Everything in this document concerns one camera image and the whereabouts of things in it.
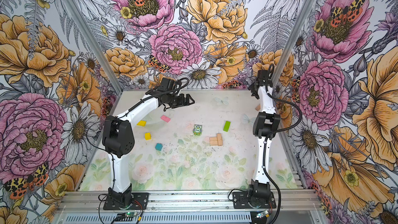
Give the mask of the yellow long wood block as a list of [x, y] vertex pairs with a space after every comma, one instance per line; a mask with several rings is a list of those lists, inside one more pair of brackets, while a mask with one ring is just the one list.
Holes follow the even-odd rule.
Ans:
[[145, 127], [146, 126], [146, 121], [141, 120], [141, 121], [139, 121], [137, 123], [137, 125], [140, 126], [140, 127]]

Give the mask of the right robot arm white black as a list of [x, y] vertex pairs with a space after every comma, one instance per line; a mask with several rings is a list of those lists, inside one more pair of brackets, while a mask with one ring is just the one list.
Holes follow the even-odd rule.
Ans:
[[257, 139], [257, 164], [249, 185], [248, 200], [253, 208], [275, 208], [276, 202], [269, 179], [269, 158], [272, 138], [275, 137], [280, 123], [280, 116], [276, 113], [272, 94], [271, 69], [260, 70], [255, 82], [249, 90], [256, 99], [260, 100], [260, 109], [253, 125], [252, 133]]

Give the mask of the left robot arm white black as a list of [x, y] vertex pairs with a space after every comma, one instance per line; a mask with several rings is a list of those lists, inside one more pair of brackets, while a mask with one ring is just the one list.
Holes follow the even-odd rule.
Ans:
[[189, 106], [195, 103], [189, 94], [180, 91], [188, 86], [186, 77], [173, 80], [165, 78], [159, 86], [148, 90], [145, 95], [127, 111], [108, 116], [104, 122], [102, 144], [111, 163], [112, 184], [108, 189], [104, 210], [130, 210], [146, 208], [144, 199], [148, 194], [136, 197], [132, 193], [127, 156], [133, 150], [135, 138], [133, 129], [152, 111], [160, 106], [164, 110]]

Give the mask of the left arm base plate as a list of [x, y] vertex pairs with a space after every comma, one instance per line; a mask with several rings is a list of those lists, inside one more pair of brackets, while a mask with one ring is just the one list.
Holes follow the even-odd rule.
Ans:
[[103, 210], [146, 210], [149, 193], [111, 194], [107, 196]]

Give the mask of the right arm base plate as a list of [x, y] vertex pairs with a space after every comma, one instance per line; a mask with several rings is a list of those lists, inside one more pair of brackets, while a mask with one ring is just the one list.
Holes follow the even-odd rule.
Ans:
[[249, 208], [260, 208], [260, 209], [276, 209], [277, 204], [275, 202], [274, 194], [266, 200], [263, 198], [248, 197], [246, 191], [234, 191], [232, 192], [232, 202], [235, 209], [249, 209]]

